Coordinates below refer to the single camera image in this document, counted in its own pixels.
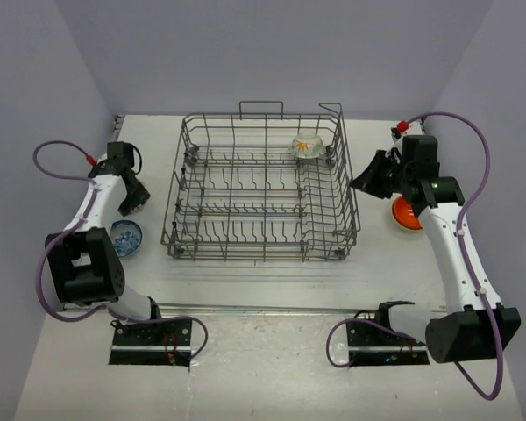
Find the grey wire dish rack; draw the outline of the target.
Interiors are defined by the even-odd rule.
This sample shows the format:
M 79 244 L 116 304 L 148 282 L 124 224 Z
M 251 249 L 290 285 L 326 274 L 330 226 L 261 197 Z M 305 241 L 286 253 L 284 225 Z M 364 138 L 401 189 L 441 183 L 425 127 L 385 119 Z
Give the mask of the grey wire dish rack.
M 325 154 L 290 152 L 300 130 Z M 160 242 L 182 260 L 345 259 L 360 229 L 342 106 L 288 113 L 243 101 L 235 112 L 181 122 Z

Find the white blue flower bowl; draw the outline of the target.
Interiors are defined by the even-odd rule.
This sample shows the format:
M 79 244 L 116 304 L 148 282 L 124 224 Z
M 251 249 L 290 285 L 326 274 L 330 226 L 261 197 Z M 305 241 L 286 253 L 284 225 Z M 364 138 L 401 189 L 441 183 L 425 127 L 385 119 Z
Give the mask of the white blue flower bowl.
M 110 228 L 110 240 L 119 258 L 130 257 L 136 253 L 142 239 L 141 227 L 131 220 L 118 220 Z

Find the white floral bowl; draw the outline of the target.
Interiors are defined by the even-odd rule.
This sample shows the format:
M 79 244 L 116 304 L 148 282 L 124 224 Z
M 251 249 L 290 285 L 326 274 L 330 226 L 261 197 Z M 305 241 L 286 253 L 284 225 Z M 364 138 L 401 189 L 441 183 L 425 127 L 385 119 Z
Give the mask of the white floral bowl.
M 310 129 L 300 130 L 294 137 L 290 152 L 297 159 L 310 160 L 325 154 L 325 144 L 322 138 Z

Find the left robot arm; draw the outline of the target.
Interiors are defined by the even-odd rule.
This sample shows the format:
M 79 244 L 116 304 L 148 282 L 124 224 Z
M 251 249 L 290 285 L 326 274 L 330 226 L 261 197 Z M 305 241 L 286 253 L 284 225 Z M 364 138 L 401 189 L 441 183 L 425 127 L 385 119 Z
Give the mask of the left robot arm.
M 36 271 L 35 289 L 40 304 L 52 317 L 63 320 L 46 300 L 42 277 L 48 268 L 54 293 L 63 304 L 106 309 L 113 317 L 134 324 L 133 333 L 153 345 L 163 338 L 165 324 L 153 298 L 128 286 L 124 268 L 110 239 L 110 229 L 145 205 L 150 194 L 137 175 L 142 168 L 139 150 L 131 143 L 110 142 L 105 158 L 86 153 L 91 165 L 82 178 L 88 185 L 76 215 L 62 232 L 46 237 Z

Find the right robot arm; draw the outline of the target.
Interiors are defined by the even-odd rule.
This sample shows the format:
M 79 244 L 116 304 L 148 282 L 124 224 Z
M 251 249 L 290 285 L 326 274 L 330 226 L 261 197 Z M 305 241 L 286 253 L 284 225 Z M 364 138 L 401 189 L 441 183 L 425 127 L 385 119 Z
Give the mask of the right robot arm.
M 400 195 L 410 204 L 434 253 L 444 286 L 446 315 L 408 302 L 381 303 L 375 338 L 392 345 L 403 335 L 427 346 L 437 363 L 500 359 L 521 325 L 518 309 L 505 307 L 480 262 L 466 221 L 458 181 L 439 174 L 437 139 L 411 135 L 378 150 L 353 181 L 353 189 L 380 199 Z

